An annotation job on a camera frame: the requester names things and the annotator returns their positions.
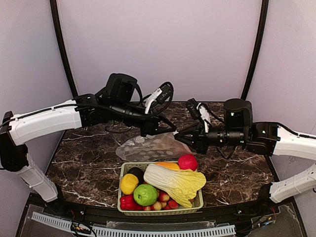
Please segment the small apple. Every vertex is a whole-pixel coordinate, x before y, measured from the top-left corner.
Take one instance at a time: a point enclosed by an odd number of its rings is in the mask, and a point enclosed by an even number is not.
[[[151,211],[151,206],[143,206],[143,211]]]
[[[156,201],[152,206],[152,211],[160,211],[161,210],[161,203]]]
[[[179,204],[175,200],[171,200],[168,202],[168,206],[171,209],[177,209],[179,207]]]
[[[164,209],[167,206],[166,202],[160,202],[161,203],[161,208]]]
[[[166,206],[164,210],[171,210],[170,206]]]
[[[162,201],[162,202],[167,202],[167,201],[169,201],[169,199],[170,199],[170,196],[166,193],[166,192],[164,192],[164,191],[160,191],[160,194],[159,194],[159,201]]]

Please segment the clear plastic bag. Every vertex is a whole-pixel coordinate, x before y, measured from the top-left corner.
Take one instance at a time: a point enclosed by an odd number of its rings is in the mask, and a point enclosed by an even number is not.
[[[129,139],[116,149],[116,154],[128,162],[151,162],[159,159],[178,159],[192,152],[187,145],[175,140],[170,132]]]

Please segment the basket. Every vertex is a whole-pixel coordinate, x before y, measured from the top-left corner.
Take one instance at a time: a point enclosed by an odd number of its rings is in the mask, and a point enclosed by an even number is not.
[[[154,164],[156,162],[128,162],[122,165],[119,177],[119,188],[118,188],[118,210],[124,213],[126,216],[168,216],[168,215],[181,215],[181,214],[190,214],[195,213],[197,210],[203,207],[203,197],[202,191],[197,192],[197,196],[192,203],[192,208],[184,208],[179,206],[178,209],[174,210],[160,210],[160,211],[127,211],[120,208],[120,198],[123,196],[123,193],[120,189],[120,183],[125,174],[129,171],[130,168],[137,167],[145,171],[149,164]]]

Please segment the red bell pepper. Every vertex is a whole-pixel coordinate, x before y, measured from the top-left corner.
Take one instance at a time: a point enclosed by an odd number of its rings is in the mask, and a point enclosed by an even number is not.
[[[120,208],[122,210],[128,210],[128,211],[141,211],[143,210],[143,207],[138,205],[135,200],[133,194],[122,196],[120,198]]]

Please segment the marble table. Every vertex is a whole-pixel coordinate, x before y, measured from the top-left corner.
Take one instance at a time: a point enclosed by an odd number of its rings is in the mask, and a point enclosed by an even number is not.
[[[222,103],[208,104],[217,116],[223,116]],[[184,102],[172,102],[164,114],[178,130],[194,123]],[[47,172],[61,187],[66,200],[116,208],[120,168],[125,161],[115,151],[128,139],[138,136],[139,129],[113,134],[105,130],[106,126],[66,131]],[[122,125],[111,129],[115,128],[122,129]],[[199,171],[207,179],[202,189],[204,206],[255,200],[260,187],[274,180],[263,156],[241,149],[237,149],[230,160],[222,158],[214,147],[206,155],[196,157]]]

